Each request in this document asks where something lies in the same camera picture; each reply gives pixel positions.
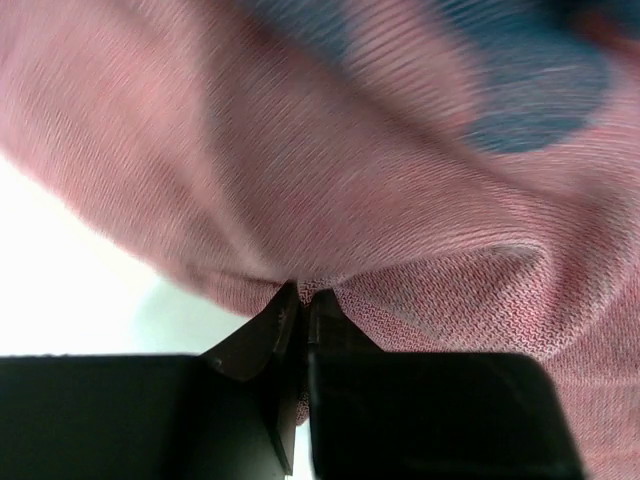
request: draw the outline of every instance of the knit texture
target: knit texture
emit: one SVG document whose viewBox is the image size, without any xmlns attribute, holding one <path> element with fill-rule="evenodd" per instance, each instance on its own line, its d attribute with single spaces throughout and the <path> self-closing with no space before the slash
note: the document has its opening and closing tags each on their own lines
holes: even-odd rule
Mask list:
<svg viewBox="0 0 640 480">
<path fill-rule="evenodd" d="M 295 280 L 388 350 L 533 355 L 640 478 L 639 2 L 0 12 L 0 145 L 89 225 L 245 315 Z"/>
</svg>

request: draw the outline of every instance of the blue patch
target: blue patch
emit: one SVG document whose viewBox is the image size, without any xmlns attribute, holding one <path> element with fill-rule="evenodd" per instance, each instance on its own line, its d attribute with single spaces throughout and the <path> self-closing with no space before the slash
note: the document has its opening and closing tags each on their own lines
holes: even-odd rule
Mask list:
<svg viewBox="0 0 640 480">
<path fill-rule="evenodd" d="M 425 4 L 432 9 L 434 0 Z M 483 62 L 484 104 L 467 132 L 475 147 L 492 153 L 547 147 L 587 126 L 603 104 L 610 81 L 604 56 L 554 22 L 549 6 L 526 0 L 435 0 L 435 6 Z"/>
<path fill-rule="evenodd" d="M 626 35 L 640 38 L 640 0 L 602 0 L 601 8 L 620 24 Z"/>
<path fill-rule="evenodd" d="M 343 60 L 347 26 L 339 0 L 240 0 L 274 28 L 317 51 L 330 63 Z"/>
</svg>

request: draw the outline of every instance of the black object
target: black object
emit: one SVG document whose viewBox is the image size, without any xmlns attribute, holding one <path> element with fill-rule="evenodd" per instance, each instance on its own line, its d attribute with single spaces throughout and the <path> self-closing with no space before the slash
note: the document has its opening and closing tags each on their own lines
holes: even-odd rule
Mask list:
<svg viewBox="0 0 640 480">
<path fill-rule="evenodd" d="M 0 478 L 283 479 L 307 384 L 322 480 L 584 478 L 532 360 L 384 353 L 292 285 L 200 357 L 0 359 Z"/>
</svg>

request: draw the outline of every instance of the pink shirt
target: pink shirt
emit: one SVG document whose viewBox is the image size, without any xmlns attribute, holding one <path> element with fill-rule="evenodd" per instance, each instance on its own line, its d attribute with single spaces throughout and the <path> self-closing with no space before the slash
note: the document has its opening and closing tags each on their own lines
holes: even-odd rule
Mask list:
<svg viewBox="0 0 640 480">
<path fill-rule="evenodd" d="M 389 350 L 533 355 L 640 478 L 639 4 L 244 3 L 0 0 L 0 146 L 231 310 L 295 280 Z"/>
</svg>

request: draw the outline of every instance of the white background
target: white background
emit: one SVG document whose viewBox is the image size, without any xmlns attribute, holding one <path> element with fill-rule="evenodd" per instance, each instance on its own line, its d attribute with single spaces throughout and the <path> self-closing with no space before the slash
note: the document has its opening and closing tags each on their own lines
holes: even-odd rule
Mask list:
<svg viewBox="0 0 640 480">
<path fill-rule="evenodd" d="M 201 353 L 240 327 L 80 223 L 0 152 L 0 356 Z M 306 427 L 294 479 L 311 479 Z"/>
</svg>

